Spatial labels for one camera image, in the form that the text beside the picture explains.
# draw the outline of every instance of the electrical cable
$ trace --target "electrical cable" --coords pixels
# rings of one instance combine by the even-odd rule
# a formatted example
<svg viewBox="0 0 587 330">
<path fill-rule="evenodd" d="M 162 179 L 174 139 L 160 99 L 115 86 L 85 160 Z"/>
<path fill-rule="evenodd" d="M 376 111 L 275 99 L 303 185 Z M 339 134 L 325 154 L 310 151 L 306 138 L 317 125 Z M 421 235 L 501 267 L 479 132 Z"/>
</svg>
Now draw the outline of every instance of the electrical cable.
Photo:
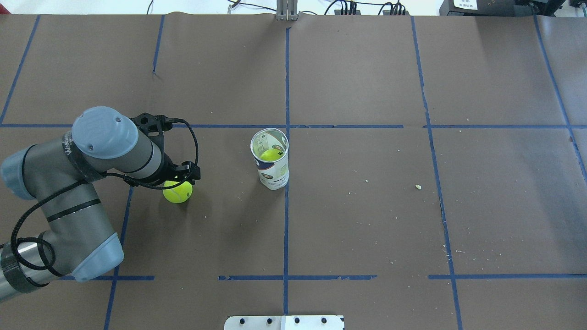
<svg viewBox="0 0 587 330">
<path fill-rule="evenodd" d="M 228 2 L 232 2 L 233 4 L 237 4 L 237 5 L 247 5 L 247 6 L 253 6 L 253 7 L 258 7 L 258 8 L 267 9 L 267 10 L 270 10 L 270 11 L 277 12 L 277 10 L 276 10 L 276 9 L 269 8 L 269 7 L 265 7 L 265 6 L 259 6 L 259 5 L 256 5 L 256 4 L 245 4 L 244 2 L 239 2 L 239 1 L 231 1 L 231 0 L 228 0 Z"/>
<path fill-rule="evenodd" d="M 195 137 L 194 130 L 191 128 L 190 124 L 184 119 L 177 119 L 177 122 L 182 123 L 187 126 L 188 130 L 190 130 L 192 138 L 194 139 L 194 145 L 195 145 L 194 166 L 190 169 L 189 174 L 185 178 L 183 178 L 180 182 L 178 182 L 177 184 L 174 184 L 172 186 L 159 187 L 159 186 L 151 186 L 149 184 L 142 183 L 142 182 L 137 181 L 136 179 L 129 177 L 127 175 L 124 175 L 124 174 L 108 173 L 108 172 L 104 172 L 101 174 L 104 175 L 105 177 L 107 177 L 107 176 L 119 177 L 121 179 L 124 179 L 126 182 L 132 182 L 138 186 L 142 186 L 142 187 L 154 189 L 154 190 L 173 189 L 173 188 L 176 188 L 176 187 L 182 185 L 184 182 L 186 182 L 188 180 L 189 177 L 191 177 L 191 175 L 193 174 L 193 172 L 198 164 L 199 153 L 200 153 L 199 149 L 200 148 L 198 146 L 198 140 Z M 55 255 L 55 249 L 53 248 L 51 243 L 49 243 L 48 241 L 46 241 L 42 238 L 38 238 L 38 237 L 17 238 L 18 232 L 20 231 L 22 224 L 25 222 L 25 220 L 39 207 L 45 205 L 46 203 L 53 200 L 57 196 L 62 195 L 70 190 L 73 190 L 73 189 L 81 186 L 82 184 L 87 184 L 87 183 L 88 182 L 81 180 L 81 181 L 77 181 L 73 184 L 70 184 L 69 186 L 58 190 L 57 192 L 51 194 L 49 197 L 44 198 L 40 202 L 36 203 L 21 216 L 21 218 L 16 222 L 16 225 L 14 226 L 14 229 L 12 230 L 12 234 L 10 237 L 10 248 L 11 248 L 12 254 L 15 256 L 17 262 L 19 262 L 20 264 L 22 264 L 32 270 L 36 270 L 36 271 L 48 270 L 49 268 L 53 267 L 53 265 L 55 264 L 56 255 Z M 33 242 L 33 243 L 41 244 L 41 245 L 44 245 L 45 247 L 47 247 L 47 249 L 49 250 L 49 253 L 50 253 L 49 262 L 47 262 L 47 264 L 45 264 L 43 266 L 38 266 L 38 265 L 35 265 L 35 264 L 29 262 L 28 260 L 24 259 L 24 257 L 18 252 L 18 246 L 22 243 L 25 243 L 25 242 Z M 0 248 L 4 248 L 4 246 L 5 246 L 5 244 L 0 244 Z"/>
<path fill-rule="evenodd" d="M 147 7 L 147 15 L 149 14 L 149 9 L 151 9 L 151 6 L 153 6 L 153 1 L 151 0 L 151 3 L 149 4 L 149 6 Z"/>
<path fill-rule="evenodd" d="M 346 6 L 346 1 L 344 1 L 344 0 L 334 0 L 333 2 L 330 3 L 330 5 L 326 9 L 326 11 L 324 12 L 324 15 L 328 14 L 328 10 L 330 10 L 330 8 L 332 7 L 332 5 L 334 5 L 337 2 L 343 2 L 345 4 L 345 6 Z M 342 13 L 342 4 L 340 4 L 340 12 Z"/>
<path fill-rule="evenodd" d="M 389 7 L 391 7 L 389 9 L 389 11 L 391 12 L 393 10 L 393 4 L 391 2 L 386 2 L 384 3 L 381 8 L 379 9 L 379 12 L 377 13 L 377 16 L 381 15 L 381 13 L 383 12 L 383 8 L 385 8 L 385 6 L 389 5 Z"/>
</svg>

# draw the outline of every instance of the yellow tennis ball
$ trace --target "yellow tennis ball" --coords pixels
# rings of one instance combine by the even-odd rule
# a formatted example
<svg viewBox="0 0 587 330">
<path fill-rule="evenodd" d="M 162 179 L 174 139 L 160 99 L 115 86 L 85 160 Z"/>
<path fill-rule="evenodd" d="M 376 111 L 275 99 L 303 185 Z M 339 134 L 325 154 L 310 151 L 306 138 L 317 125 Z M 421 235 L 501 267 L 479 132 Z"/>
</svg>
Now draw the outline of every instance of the yellow tennis ball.
<svg viewBox="0 0 587 330">
<path fill-rule="evenodd" d="M 175 181 L 165 181 L 163 184 L 164 187 L 169 187 L 177 184 Z M 166 200 L 172 203 L 183 203 L 187 201 L 194 188 L 191 186 L 189 182 L 184 182 L 180 184 L 178 187 L 165 189 L 163 190 L 163 196 Z"/>
<path fill-rule="evenodd" d="M 261 160 L 265 160 L 265 161 L 276 161 L 278 159 L 281 158 L 281 156 L 283 156 L 284 152 L 278 149 L 269 149 L 266 151 L 263 151 L 263 153 L 261 154 Z"/>
</svg>

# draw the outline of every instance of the white cylindrical can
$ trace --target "white cylindrical can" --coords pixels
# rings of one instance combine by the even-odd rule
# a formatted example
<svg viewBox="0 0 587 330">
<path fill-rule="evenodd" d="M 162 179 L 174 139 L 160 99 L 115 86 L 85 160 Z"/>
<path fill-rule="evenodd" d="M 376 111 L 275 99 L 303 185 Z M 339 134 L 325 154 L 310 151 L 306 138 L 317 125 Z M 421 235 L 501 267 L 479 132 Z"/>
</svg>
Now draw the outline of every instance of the white cylindrical can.
<svg viewBox="0 0 587 330">
<path fill-rule="evenodd" d="M 259 179 L 271 190 L 285 187 L 289 180 L 289 141 L 278 129 L 264 129 L 251 139 Z"/>
</svg>

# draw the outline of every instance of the metal bracket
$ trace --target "metal bracket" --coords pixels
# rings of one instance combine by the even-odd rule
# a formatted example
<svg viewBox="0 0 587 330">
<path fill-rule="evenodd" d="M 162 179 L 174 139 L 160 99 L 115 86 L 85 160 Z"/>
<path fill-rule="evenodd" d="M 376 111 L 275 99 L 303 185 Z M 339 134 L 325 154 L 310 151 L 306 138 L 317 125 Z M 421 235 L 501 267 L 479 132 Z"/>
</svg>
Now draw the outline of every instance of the metal bracket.
<svg viewBox="0 0 587 330">
<path fill-rule="evenodd" d="M 277 0 L 275 17 L 278 21 L 297 21 L 299 17 L 298 0 Z"/>
<path fill-rule="evenodd" d="M 344 330 L 341 315 L 231 316 L 224 330 Z"/>
</svg>

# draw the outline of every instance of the cable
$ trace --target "cable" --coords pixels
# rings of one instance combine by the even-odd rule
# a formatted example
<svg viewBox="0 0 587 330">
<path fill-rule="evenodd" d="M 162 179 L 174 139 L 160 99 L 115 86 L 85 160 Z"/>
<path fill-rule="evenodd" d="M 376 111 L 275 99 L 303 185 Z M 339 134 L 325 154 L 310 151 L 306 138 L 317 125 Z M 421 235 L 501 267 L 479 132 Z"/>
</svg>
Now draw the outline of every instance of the cable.
<svg viewBox="0 0 587 330">
<path fill-rule="evenodd" d="M 184 119 L 177 119 L 177 122 L 186 125 L 187 128 L 188 128 L 188 130 L 190 130 L 191 137 L 194 139 L 194 145 L 195 145 L 195 160 L 194 160 L 194 165 L 197 166 L 198 165 L 198 160 L 200 158 L 200 155 L 199 155 L 200 148 L 198 147 L 198 140 L 195 138 L 194 130 L 191 128 L 190 124 L 186 120 L 184 120 Z M 188 173 L 188 175 L 185 176 L 185 178 L 183 180 L 179 181 L 178 183 L 176 183 L 176 184 L 174 184 L 172 186 L 167 186 L 167 187 L 152 186 L 150 184 L 140 182 L 140 181 L 136 180 L 135 178 L 130 177 L 130 176 L 127 176 L 125 174 L 104 172 L 104 173 L 102 173 L 102 175 L 104 175 L 104 176 L 119 177 L 121 179 L 124 179 L 124 181 L 126 181 L 126 182 L 132 182 L 133 184 L 136 184 L 138 186 L 149 188 L 149 189 L 153 189 L 153 190 L 166 190 L 166 189 L 173 189 L 173 188 L 179 187 L 184 182 L 186 182 L 188 180 L 188 178 L 191 177 L 191 175 L 195 171 L 195 166 L 190 169 L 190 172 Z"/>
<path fill-rule="evenodd" d="M 76 183 L 70 184 L 69 186 L 51 194 L 49 197 L 43 199 L 42 201 L 36 203 L 31 208 L 29 208 L 29 210 L 22 215 L 22 217 L 18 220 L 18 222 L 16 222 L 16 225 L 14 226 L 14 229 L 12 230 L 12 235 L 10 236 L 10 248 L 12 250 L 12 254 L 14 255 L 14 257 L 16 258 L 16 260 L 19 263 L 23 264 L 24 266 L 27 266 L 28 268 L 30 268 L 32 270 L 36 270 L 36 271 L 47 270 L 50 267 L 52 267 L 53 264 L 55 264 L 55 250 L 53 249 L 53 247 L 51 246 L 51 244 L 49 242 L 47 242 L 46 240 L 43 240 L 41 238 L 38 238 L 38 237 L 17 238 L 18 231 L 21 229 L 22 224 L 25 222 L 26 218 L 28 218 L 29 215 L 31 213 L 33 213 L 37 208 L 43 206 L 48 201 L 51 201 L 53 198 L 55 198 L 63 193 L 66 193 L 74 188 L 77 188 L 85 183 L 87 183 L 87 182 L 78 181 Z M 42 244 L 42 245 L 47 246 L 49 248 L 49 252 L 51 253 L 51 261 L 47 265 L 44 265 L 44 266 L 37 266 L 35 264 L 28 262 L 18 252 L 18 246 L 20 245 L 20 243 L 24 243 L 24 242 L 36 242 L 38 244 Z"/>
<path fill-rule="evenodd" d="M 237 4 L 237 5 L 247 5 L 247 6 L 253 6 L 253 7 L 263 8 L 263 9 L 267 9 L 267 10 L 270 10 L 270 11 L 277 12 L 277 10 L 276 10 L 276 9 L 269 8 L 269 7 L 265 7 L 265 6 L 259 6 L 259 5 L 255 5 L 255 4 L 245 4 L 244 2 L 239 2 L 239 1 L 231 1 L 231 0 L 228 0 L 228 2 L 232 2 L 233 4 Z"/>
<path fill-rule="evenodd" d="M 182 185 L 184 182 L 186 182 L 188 180 L 189 177 L 191 177 L 191 175 L 193 174 L 196 165 L 198 164 L 198 160 L 199 160 L 199 153 L 200 153 L 200 148 L 198 146 L 198 140 L 195 137 L 195 133 L 194 130 L 191 128 L 190 124 L 184 120 L 184 119 L 177 119 L 178 123 L 182 123 L 184 125 L 187 126 L 188 130 L 190 130 L 191 136 L 194 139 L 194 145 L 195 145 L 195 159 L 194 159 L 194 165 L 191 169 L 189 174 L 180 182 L 178 182 L 177 184 L 174 184 L 172 186 L 167 186 L 167 187 L 158 187 L 158 186 L 151 186 L 149 184 L 146 183 L 142 183 L 140 181 L 137 181 L 136 179 L 129 177 L 127 175 L 123 175 L 123 174 L 118 174 L 118 173 L 108 173 L 108 172 L 104 172 L 102 173 L 102 175 L 104 175 L 105 177 L 107 176 L 114 176 L 114 177 L 119 177 L 121 179 L 124 179 L 125 181 L 130 181 L 132 183 L 137 184 L 138 186 L 142 186 L 145 188 L 149 188 L 149 189 L 154 189 L 154 190 L 166 190 L 166 189 L 173 189 L 176 188 L 180 185 Z M 58 190 L 57 192 L 51 194 L 49 197 L 44 198 L 43 200 L 41 200 L 40 202 L 36 203 L 35 205 L 33 205 L 31 208 L 29 208 L 29 210 L 27 210 L 22 216 L 21 218 L 16 222 L 14 229 L 12 230 L 12 235 L 10 237 L 10 248 L 12 251 L 12 254 L 15 256 L 16 260 L 20 263 L 23 264 L 24 266 L 32 269 L 32 270 L 37 270 L 37 271 L 43 271 L 43 270 L 47 270 L 51 267 L 53 267 L 53 265 L 55 264 L 55 260 L 56 260 L 56 255 L 55 255 L 55 249 L 53 249 L 53 246 L 51 245 L 51 243 L 49 243 L 48 241 L 42 239 L 42 238 L 38 238 L 38 237 L 25 237 L 25 238 L 17 238 L 18 237 L 18 232 L 20 231 L 22 224 L 25 222 L 25 220 L 39 207 L 45 205 L 47 202 L 53 200 L 55 197 L 64 194 L 70 190 L 73 190 L 79 186 L 81 186 L 82 184 L 86 184 L 86 181 L 77 181 L 76 183 L 70 184 L 69 186 Z M 50 261 L 43 265 L 43 266 L 38 266 L 35 265 L 29 261 L 27 261 L 26 259 L 24 259 L 24 257 L 18 252 L 18 246 L 21 243 L 25 243 L 25 242 L 33 242 L 33 243 L 37 243 L 37 244 L 41 244 L 47 247 L 47 249 L 49 250 L 50 253 Z M 5 244 L 0 244 L 0 248 L 4 248 Z"/>
<path fill-rule="evenodd" d="M 149 14 L 149 9 L 151 9 L 151 6 L 153 6 L 153 1 L 151 0 L 151 3 L 149 4 L 149 6 L 147 7 L 147 15 Z"/>
<path fill-rule="evenodd" d="M 393 10 L 393 4 L 391 2 L 386 2 L 384 3 L 381 8 L 379 9 L 379 12 L 377 13 L 377 15 L 381 15 L 381 12 L 383 11 L 383 8 L 385 8 L 385 6 L 389 5 L 389 7 L 391 7 L 389 10 L 392 11 Z"/>
<path fill-rule="evenodd" d="M 332 5 L 334 5 L 337 2 L 343 2 L 346 6 L 346 1 L 344 0 L 334 0 L 333 2 L 330 3 L 330 5 L 328 6 L 328 8 L 326 9 L 326 11 L 324 12 L 324 15 L 328 14 L 328 10 L 330 10 L 330 8 L 332 7 Z M 342 4 L 340 4 L 340 13 L 342 14 Z"/>
</svg>

